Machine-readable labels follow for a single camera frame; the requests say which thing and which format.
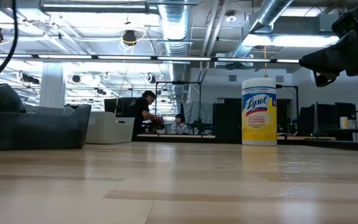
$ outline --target lysol wipes container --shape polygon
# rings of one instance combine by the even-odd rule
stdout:
[[[242,144],[277,145],[276,83],[271,78],[242,82]]]

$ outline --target woman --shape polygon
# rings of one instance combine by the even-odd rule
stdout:
[[[189,134],[189,128],[185,125],[185,117],[182,114],[175,117],[175,124],[171,125],[170,134]]]

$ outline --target black shirt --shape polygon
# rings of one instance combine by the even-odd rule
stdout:
[[[143,111],[149,112],[149,102],[146,98],[140,97],[132,101],[129,105],[129,116],[135,118],[134,123],[134,135],[140,132],[140,128],[142,127],[142,123],[144,120]]]

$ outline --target man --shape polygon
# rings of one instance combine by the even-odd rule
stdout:
[[[145,91],[142,97],[132,101],[129,105],[129,116],[135,118],[133,137],[140,133],[143,121],[161,120],[157,115],[149,113],[149,105],[151,105],[156,96],[152,91]]]

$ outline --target ceiling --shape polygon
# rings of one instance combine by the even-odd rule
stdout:
[[[68,2],[54,0],[54,3]],[[207,32],[210,12],[215,0],[200,1],[191,6],[190,36],[191,43],[189,55],[199,56],[203,48],[203,42]],[[242,40],[242,28],[247,16],[260,9],[262,1],[225,1],[225,11],[222,5],[218,7],[213,27],[217,26],[220,16],[222,23],[218,32],[211,54],[227,54],[236,49]],[[282,17],[316,17],[324,10],[327,13],[338,14],[354,7],[358,0],[321,1],[321,0],[295,0],[288,7]],[[225,13],[232,11],[236,17],[234,22],[226,21]],[[19,10],[19,41],[16,54],[63,54],[63,55],[165,55],[167,50],[161,27],[161,18],[155,14],[128,14],[128,13],[77,13],[77,12],[48,12],[34,9]],[[7,53],[11,48],[13,36],[13,20],[9,9],[0,9],[0,27],[4,40],[0,45],[0,54]],[[120,47],[121,35],[125,30],[135,30],[136,37],[141,39],[133,49],[125,50]],[[317,47],[286,47],[266,46],[266,48],[254,47],[251,54],[254,57],[289,58],[299,59],[305,54],[318,50]],[[39,102],[40,85],[25,83],[20,80],[21,74],[30,75],[42,82],[42,63],[34,61],[13,60],[5,71],[0,74],[0,83],[8,82],[15,86],[17,91],[27,102],[37,104]],[[199,64],[191,63],[192,69],[188,81],[197,81],[200,74]],[[67,103],[91,103],[94,110],[103,109],[103,100],[108,97],[140,96],[146,89],[155,89],[155,84],[149,83],[145,76],[152,74],[157,81],[171,81],[170,65],[167,63],[94,63],[94,62],[65,62],[67,78]],[[215,69],[210,64],[206,72],[203,85],[239,85],[240,82],[229,82],[227,76],[236,74],[243,80],[244,77],[258,77],[265,73],[265,65],[254,65],[245,70],[228,72],[225,69]],[[299,69],[298,65],[271,65],[267,66],[271,74],[282,74],[286,82],[291,82],[291,73]],[[83,82],[72,81],[74,75],[87,77]],[[100,95],[92,87],[105,89],[106,95]],[[167,91],[162,91],[161,103],[164,111],[177,112],[172,103],[172,91],[169,85]]]

